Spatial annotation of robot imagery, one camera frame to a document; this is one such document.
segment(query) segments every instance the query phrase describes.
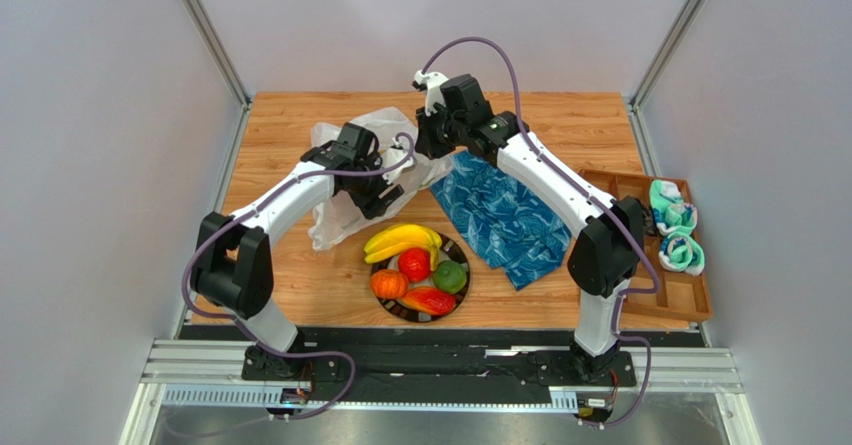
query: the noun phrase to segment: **wooden tray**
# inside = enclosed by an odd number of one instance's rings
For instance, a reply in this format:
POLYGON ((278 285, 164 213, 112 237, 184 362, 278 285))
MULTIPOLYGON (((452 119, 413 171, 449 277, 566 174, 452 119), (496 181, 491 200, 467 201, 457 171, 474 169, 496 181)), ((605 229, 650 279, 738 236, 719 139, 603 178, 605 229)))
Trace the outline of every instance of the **wooden tray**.
MULTIPOLYGON (((631 196, 638 199, 646 207, 650 208, 651 206, 648 193, 651 189, 651 182, 656 180, 656 177, 597 170, 580 170, 578 173, 590 184, 609 192, 619 200, 631 196)), ((684 201, 693 203, 689 194, 689 185, 685 181, 671 178, 663 178, 662 180, 675 183, 680 189, 684 201)), ((701 243, 698 232, 693 232, 692 237, 695 241, 701 243)), ((710 304, 710 297, 707 295, 704 274, 693 277, 686 273, 664 270, 660 266, 658 256, 662 240, 662 237, 645 237, 645 254, 648 255, 651 264, 660 277, 660 291, 655 295, 628 295, 624 302, 624 311, 691 322, 703 322, 712 318, 713 307, 710 304)), ((630 282, 630 288, 650 288, 651 286, 651 275, 640 263, 636 276, 630 282)))

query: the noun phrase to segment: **yellow banana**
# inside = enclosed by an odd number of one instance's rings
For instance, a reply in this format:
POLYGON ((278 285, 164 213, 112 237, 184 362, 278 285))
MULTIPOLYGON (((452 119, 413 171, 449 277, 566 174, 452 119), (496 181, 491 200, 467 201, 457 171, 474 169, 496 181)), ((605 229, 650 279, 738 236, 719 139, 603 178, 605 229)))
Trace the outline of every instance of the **yellow banana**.
POLYGON ((412 223, 393 225, 367 241, 367 244, 364 245, 364 252, 369 255, 399 242, 416 243, 420 248, 440 247, 441 236, 431 228, 421 225, 412 223))
POLYGON ((385 247, 381 250, 376 250, 373 253, 367 254, 367 257, 364 259, 364 261, 367 263, 378 263, 382 260, 387 260, 388 258, 394 255, 400 254, 408 250, 409 248, 423 248, 425 250, 428 250, 429 255, 432 259, 430 265, 434 266, 434 268, 432 268, 433 270, 437 268, 437 262, 438 260, 440 260, 438 248, 433 247, 430 244, 424 244, 419 242, 396 242, 393 245, 385 247))

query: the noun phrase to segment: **wooden table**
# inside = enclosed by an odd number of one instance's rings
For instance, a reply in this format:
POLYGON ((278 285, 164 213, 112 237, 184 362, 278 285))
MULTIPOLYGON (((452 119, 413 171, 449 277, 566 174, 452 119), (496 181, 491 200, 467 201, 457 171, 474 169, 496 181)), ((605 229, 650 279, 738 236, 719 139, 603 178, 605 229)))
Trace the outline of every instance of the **wooden table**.
MULTIPOLYGON (((511 94, 488 93, 495 112, 513 108, 511 94)), ((261 93, 258 94, 239 151, 224 210, 255 200, 290 173, 310 144, 310 129, 323 121, 346 121, 387 106, 412 122, 423 105, 419 93, 261 93)), ((641 172, 624 104, 615 93, 525 93, 524 121, 547 147, 573 169, 641 172)), ((396 217, 361 231, 330 251, 315 252, 306 215, 273 250, 274 299, 297 325, 432 326, 484 328, 574 328, 578 293, 567 269, 547 275, 516 292, 501 269, 491 270, 459 237, 441 207, 422 191, 396 217), (393 223, 414 222, 454 238, 471 264, 471 291, 458 310, 428 325, 390 315, 368 286, 370 267, 364 243, 393 223)), ((212 310, 203 299, 199 305, 212 310)), ((209 320, 194 317, 194 322, 209 320)), ((622 328, 683 329, 688 323, 625 314, 622 328)))

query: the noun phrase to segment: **black plate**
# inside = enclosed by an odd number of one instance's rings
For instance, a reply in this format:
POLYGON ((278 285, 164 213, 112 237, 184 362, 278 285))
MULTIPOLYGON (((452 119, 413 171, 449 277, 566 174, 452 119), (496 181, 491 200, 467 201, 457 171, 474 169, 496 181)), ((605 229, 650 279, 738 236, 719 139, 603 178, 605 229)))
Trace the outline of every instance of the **black plate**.
MULTIPOLYGON (((456 310, 459 309, 461 302, 464 301, 464 297, 467 296, 467 291, 470 289, 470 264, 467 262, 467 257, 465 256, 464 251, 462 251, 461 247, 459 247, 456 242, 451 240, 449 237, 447 237, 443 233, 439 233, 438 235, 441 236, 441 250, 443 250, 444 253, 447 254, 447 257, 450 260, 452 260, 452 261, 460 264, 462 267, 464 267, 464 269, 467 273, 467 283, 465 284, 464 287, 462 287, 461 290, 459 290, 458 292, 456 292, 455 295, 453 295, 453 297, 456 299, 456 307, 453 309, 452 312, 447 314, 447 315, 451 315, 453 312, 455 312, 456 310)), ((383 261, 378 262, 378 263, 374 263, 373 264, 373 270, 372 270, 371 273, 376 273, 379 270, 384 270, 384 269, 388 268, 388 264, 390 264, 390 261, 392 259, 393 259, 393 257, 388 258, 387 260, 383 260, 383 261)), ((378 300, 379 303, 382 304, 382 308, 387 310, 388 313, 390 313, 392 315, 396 315, 397 317, 402 318, 404 320, 408 320, 409 322, 429 323, 429 322, 434 322, 435 320, 438 320, 440 318, 447 316, 447 315, 429 315, 428 313, 425 313, 425 312, 418 312, 417 310, 413 310, 411 308, 406 307, 402 303, 396 301, 396 299, 389 300, 387 298, 376 297, 376 300, 378 300)))

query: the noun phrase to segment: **green fruit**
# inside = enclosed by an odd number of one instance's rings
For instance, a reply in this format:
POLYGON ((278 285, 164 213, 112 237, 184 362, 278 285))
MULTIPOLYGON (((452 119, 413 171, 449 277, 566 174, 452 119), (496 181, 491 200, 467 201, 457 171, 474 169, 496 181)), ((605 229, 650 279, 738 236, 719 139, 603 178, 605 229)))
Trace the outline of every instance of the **green fruit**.
POLYGON ((439 290, 447 293, 458 293, 467 284, 467 273, 464 267, 452 260, 444 260, 432 272, 432 283, 439 290))

